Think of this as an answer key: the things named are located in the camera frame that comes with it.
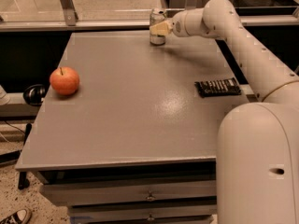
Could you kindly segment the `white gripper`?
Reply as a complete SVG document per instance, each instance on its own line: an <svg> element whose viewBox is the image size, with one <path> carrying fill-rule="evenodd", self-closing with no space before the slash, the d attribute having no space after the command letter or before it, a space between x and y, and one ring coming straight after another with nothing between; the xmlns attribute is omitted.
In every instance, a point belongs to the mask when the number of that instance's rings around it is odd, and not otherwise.
<svg viewBox="0 0 299 224"><path fill-rule="evenodd" d="M172 23L169 21L162 21L151 25L149 32L152 35L166 36L173 33L178 37L187 37L201 35L205 29L202 27L203 10L190 9L177 13L172 18Z"/></svg>

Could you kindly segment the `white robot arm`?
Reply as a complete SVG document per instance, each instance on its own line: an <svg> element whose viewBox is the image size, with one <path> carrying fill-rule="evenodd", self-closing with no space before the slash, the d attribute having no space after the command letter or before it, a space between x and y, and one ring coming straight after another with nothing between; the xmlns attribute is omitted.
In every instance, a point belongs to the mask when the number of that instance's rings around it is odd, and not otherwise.
<svg viewBox="0 0 299 224"><path fill-rule="evenodd" d="M223 40L257 99L219 128L218 224L299 224L299 77L243 26L229 0L209 0L149 31Z"/></svg>

